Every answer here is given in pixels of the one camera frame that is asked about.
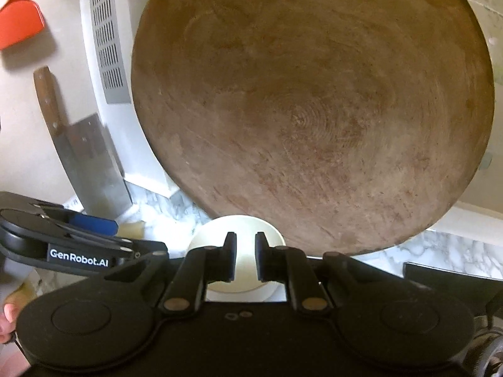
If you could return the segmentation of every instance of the black label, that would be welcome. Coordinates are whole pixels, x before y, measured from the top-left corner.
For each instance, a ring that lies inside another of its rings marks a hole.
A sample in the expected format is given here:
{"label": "black label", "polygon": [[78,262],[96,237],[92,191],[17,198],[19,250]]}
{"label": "black label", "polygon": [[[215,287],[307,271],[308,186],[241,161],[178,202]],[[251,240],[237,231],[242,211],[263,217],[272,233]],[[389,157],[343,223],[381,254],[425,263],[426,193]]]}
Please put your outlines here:
{"label": "black label", "polygon": [[62,265],[90,270],[102,270],[112,267],[112,258],[91,252],[81,252],[51,245],[47,248],[47,262],[58,262]]}

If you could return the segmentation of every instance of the vent grille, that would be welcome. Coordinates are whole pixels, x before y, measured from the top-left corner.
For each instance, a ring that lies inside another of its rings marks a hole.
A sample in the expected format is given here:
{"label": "vent grille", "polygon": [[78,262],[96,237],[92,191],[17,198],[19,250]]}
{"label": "vent grille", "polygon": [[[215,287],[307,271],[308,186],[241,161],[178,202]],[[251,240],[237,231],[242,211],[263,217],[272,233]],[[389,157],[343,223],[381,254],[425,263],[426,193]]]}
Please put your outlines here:
{"label": "vent grille", "polygon": [[108,104],[131,103],[122,62],[115,0],[91,0],[92,32]]}

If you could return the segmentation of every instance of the wooden knife handle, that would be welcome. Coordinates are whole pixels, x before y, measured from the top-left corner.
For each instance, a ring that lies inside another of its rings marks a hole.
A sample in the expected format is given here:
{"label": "wooden knife handle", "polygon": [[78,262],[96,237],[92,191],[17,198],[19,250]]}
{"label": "wooden knife handle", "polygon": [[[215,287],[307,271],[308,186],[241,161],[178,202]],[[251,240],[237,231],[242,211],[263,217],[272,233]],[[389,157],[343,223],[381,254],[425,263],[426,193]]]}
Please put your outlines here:
{"label": "wooden knife handle", "polygon": [[49,67],[44,66],[37,69],[33,73],[33,80],[47,129],[49,129],[52,138],[58,137],[63,133],[64,125],[59,114],[56,91]]}

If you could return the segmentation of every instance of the wooden chopping block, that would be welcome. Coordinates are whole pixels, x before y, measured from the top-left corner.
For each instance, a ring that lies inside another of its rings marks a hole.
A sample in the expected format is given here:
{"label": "wooden chopping block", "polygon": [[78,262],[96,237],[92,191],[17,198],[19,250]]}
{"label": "wooden chopping block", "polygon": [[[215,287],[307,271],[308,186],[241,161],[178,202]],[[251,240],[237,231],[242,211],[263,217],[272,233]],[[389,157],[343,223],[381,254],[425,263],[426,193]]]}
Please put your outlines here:
{"label": "wooden chopping block", "polygon": [[318,256],[442,217],[494,113],[466,0],[150,0],[132,91],[155,155],[208,214],[260,217]]}

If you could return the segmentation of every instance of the orange plastic shovel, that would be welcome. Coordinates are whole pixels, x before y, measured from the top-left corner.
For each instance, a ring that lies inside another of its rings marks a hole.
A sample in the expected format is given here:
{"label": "orange plastic shovel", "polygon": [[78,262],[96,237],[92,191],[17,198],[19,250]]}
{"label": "orange plastic shovel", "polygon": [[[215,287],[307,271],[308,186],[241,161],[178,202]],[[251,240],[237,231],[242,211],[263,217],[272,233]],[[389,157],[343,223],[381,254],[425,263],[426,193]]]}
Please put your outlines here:
{"label": "orange plastic shovel", "polygon": [[32,0],[7,0],[0,9],[0,50],[44,29],[44,17]]}

